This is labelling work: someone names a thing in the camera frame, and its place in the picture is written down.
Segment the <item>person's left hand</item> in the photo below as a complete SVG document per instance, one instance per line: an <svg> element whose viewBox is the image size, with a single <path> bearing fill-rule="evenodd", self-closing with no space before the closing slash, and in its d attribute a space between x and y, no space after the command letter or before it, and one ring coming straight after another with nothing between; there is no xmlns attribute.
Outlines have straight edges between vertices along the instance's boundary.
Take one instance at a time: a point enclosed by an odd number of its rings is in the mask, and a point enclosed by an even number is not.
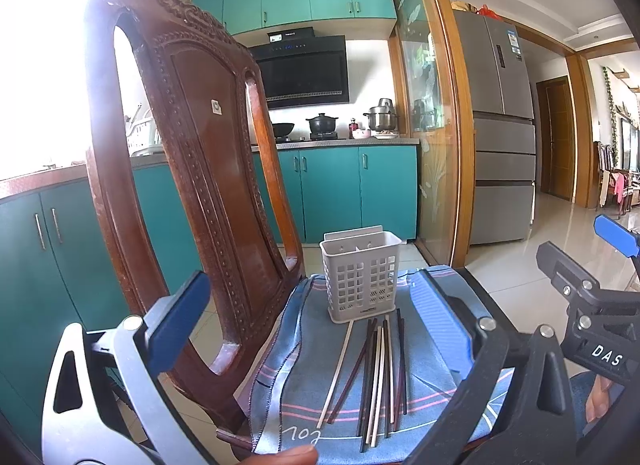
<svg viewBox="0 0 640 465"><path fill-rule="evenodd" d="M318 451L313 445L300 445L273 454L254 454L241 465L316 465Z"/></svg>

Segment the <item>person's right hand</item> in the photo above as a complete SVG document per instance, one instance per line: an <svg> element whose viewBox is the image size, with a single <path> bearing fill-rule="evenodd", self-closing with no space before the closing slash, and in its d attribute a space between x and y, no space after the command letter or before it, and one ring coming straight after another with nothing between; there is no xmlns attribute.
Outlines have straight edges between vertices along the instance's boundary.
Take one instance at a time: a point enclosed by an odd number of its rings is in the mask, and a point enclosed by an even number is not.
<svg viewBox="0 0 640 465"><path fill-rule="evenodd" d="M608 378L597 375L585 405L588 424L603 419L611 407L610 390L614 383Z"/></svg>

